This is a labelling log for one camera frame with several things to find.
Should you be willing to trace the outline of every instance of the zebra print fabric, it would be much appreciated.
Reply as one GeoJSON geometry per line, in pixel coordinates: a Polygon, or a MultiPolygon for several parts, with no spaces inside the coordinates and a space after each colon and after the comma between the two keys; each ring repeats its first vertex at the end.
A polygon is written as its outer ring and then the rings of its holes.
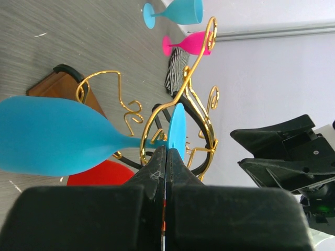
{"type": "Polygon", "coordinates": [[[186,51],[179,47],[173,49],[165,78],[165,88],[171,96],[175,91],[179,91],[183,84],[184,68],[188,59],[189,54],[186,51]]]}

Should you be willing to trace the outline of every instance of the gray floor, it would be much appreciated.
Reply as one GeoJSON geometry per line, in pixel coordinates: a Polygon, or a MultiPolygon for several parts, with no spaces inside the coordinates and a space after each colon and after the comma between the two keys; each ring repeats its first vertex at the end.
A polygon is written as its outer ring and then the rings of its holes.
{"type": "MultiPolygon", "coordinates": [[[[165,18],[158,18],[155,28],[147,29],[141,12],[145,2],[148,0],[2,0],[0,100],[25,95],[60,63],[84,75],[119,70],[124,101],[138,99],[146,120],[153,105],[170,100],[164,89],[168,58],[162,53],[162,38],[169,35],[177,42],[184,35],[165,18]]],[[[149,2],[157,11],[164,10],[160,0],[149,2]]],[[[92,80],[91,85],[109,120],[128,134],[116,79],[103,76],[92,80]]],[[[132,125],[135,135],[141,136],[143,124],[132,125]]],[[[139,158],[138,150],[126,153],[133,160],[139,158]]],[[[67,178],[60,180],[0,171],[0,225],[19,189],[65,185],[67,178]]]]}

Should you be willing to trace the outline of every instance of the robotic arm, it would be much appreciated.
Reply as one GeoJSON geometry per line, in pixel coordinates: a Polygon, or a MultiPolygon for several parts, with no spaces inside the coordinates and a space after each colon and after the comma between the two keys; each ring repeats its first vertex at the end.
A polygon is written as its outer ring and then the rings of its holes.
{"type": "Polygon", "coordinates": [[[310,228],[335,235],[335,121],[317,130],[308,115],[230,135],[254,158],[239,166],[259,187],[301,195],[310,228]]]}

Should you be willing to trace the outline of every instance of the blue plastic disc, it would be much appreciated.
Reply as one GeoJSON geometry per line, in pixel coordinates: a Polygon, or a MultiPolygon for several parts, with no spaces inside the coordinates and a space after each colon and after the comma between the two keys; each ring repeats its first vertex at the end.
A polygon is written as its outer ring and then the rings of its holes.
{"type": "Polygon", "coordinates": [[[167,135],[167,149],[177,149],[180,157],[185,159],[186,152],[186,114],[182,104],[174,107],[169,134],[167,135]]]}
{"type": "Polygon", "coordinates": [[[153,14],[155,14],[155,11],[152,5],[146,3],[143,6],[143,19],[149,29],[152,29],[155,26],[156,18],[152,16],[153,14]]]}

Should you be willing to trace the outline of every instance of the green light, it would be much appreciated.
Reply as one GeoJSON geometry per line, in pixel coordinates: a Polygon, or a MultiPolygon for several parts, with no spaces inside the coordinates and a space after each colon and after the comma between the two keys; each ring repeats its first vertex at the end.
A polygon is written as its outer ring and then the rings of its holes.
{"type": "Polygon", "coordinates": [[[318,211],[321,211],[321,212],[329,212],[330,211],[330,208],[328,206],[319,206],[318,207],[318,211]]]}

